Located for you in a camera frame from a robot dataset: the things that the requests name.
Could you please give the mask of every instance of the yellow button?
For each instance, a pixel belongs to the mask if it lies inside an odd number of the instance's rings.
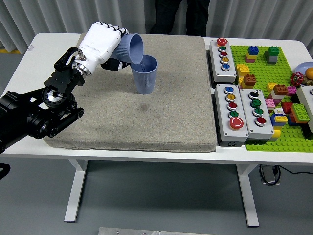
[[[235,101],[235,99],[236,99],[236,96],[235,96],[234,94],[228,94],[228,95],[226,96],[226,100],[227,100],[228,102]]]

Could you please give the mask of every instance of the gray fabric mat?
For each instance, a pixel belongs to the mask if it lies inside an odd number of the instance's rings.
[[[216,150],[203,38],[141,36],[145,54],[159,63],[155,90],[139,94],[130,66],[120,71],[99,66],[73,91],[84,115],[54,138],[45,138],[47,144],[69,149]]]

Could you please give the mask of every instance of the green lego baseplate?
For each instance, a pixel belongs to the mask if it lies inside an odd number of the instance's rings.
[[[285,58],[282,49],[279,47],[277,63],[269,66],[264,58],[264,52],[269,47],[258,47],[259,54],[254,63],[246,63],[245,55],[249,46],[231,46],[232,55],[235,65],[246,64],[249,66],[250,74],[256,77],[255,89],[263,91],[264,97],[267,98],[267,84],[275,82],[291,86],[290,77],[292,71]],[[283,102],[291,102],[289,96],[285,96]],[[303,136],[300,126],[289,126],[287,123],[281,130],[281,135],[276,141],[268,141],[266,144],[246,144],[248,151],[268,151],[268,152],[312,152],[313,140],[306,140]]]

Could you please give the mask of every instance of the blue plastic cup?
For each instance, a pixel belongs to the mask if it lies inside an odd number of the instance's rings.
[[[150,94],[156,84],[158,62],[150,55],[144,55],[140,64],[131,64],[135,85],[140,94]]]
[[[139,34],[126,34],[113,51],[111,58],[133,64],[139,64],[143,57],[143,41]]]

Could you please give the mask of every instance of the table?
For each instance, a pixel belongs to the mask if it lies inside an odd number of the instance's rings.
[[[42,88],[43,82],[54,71],[54,63],[68,48],[76,46],[79,37],[80,34],[62,33],[36,35],[3,94],[7,91],[25,93]],[[204,38],[206,50],[209,49],[211,40],[216,40],[216,38]],[[299,41],[232,38],[228,40],[230,45],[279,46],[292,70],[300,63],[313,61],[303,43]],[[248,152],[244,146],[240,148],[217,146],[216,152],[213,153],[69,150],[51,148],[43,140],[36,140],[29,136],[8,148],[2,156],[69,159],[76,173],[65,215],[66,222],[76,220],[88,160],[236,164],[249,227],[259,226],[249,180],[249,173],[258,164],[313,165],[312,153]]]

